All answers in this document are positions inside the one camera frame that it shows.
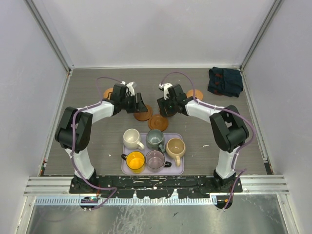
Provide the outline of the light cork coaster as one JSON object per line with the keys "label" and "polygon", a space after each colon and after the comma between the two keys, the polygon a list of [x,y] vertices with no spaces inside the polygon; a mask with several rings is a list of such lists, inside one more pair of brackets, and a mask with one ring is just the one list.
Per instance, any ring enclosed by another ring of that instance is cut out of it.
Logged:
{"label": "light cork coaster", "polygon": [[198,89],[189,90],[186,95],[188,98],[193,97],[193,95],[195,95],[196,99],[203,100],[203,93]]}
{"label": "light cork coaster", "polygon": [[112,93],[113,93],[113,87],[107,89],[107,90],[104,92],[103,98],[104,98],[104,99],[110,99]]}

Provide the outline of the beige ceramic mug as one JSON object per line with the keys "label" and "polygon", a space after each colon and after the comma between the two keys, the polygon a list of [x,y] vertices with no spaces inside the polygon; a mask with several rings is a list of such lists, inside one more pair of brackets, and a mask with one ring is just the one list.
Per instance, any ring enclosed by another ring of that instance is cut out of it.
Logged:
{"label": "beige ceramic mug", "polygon": [[181,166],[181,159],[185,155],[186,145],[183,140],[179,138],[170,139],[165,147],[166,154],[175,160],[177,167]]}

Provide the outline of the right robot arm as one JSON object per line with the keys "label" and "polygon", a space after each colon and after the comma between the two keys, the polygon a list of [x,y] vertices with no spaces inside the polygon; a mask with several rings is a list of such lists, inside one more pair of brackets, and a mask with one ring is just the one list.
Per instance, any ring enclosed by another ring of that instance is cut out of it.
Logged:
{"label": "right robot arm", "polygon": [[160,114],[168,117],[176,113],[196,117],[211,125],[214,140],[219,147],[218,164],[214,169],[213,183],[216,190],[225,192],[234,183],[234,166],[238,149],[249,137],[249,131],[240,118],[237,108],[212,106],[194,97],[187,97],[179,84],[160,84],[163,97],[157,100]]}

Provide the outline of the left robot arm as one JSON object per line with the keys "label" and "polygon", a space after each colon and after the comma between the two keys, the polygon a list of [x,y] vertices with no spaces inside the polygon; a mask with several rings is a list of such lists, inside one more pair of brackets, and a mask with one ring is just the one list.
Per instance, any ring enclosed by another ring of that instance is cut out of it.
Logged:
{"label": "left robot arm", "polygon": [[124,110],[129,114],[147,112],[141,93],[135,92],[135,82],[117,83],[110,98],[82,107],[67,107],[58,124],[55,140],[67,152],[75,170],[74,185],[78,184],[86,193],[95,190],[109,191],[112,188],[98,186],[96,170],[88,154],[92,125],[104,118],[112,117]]}

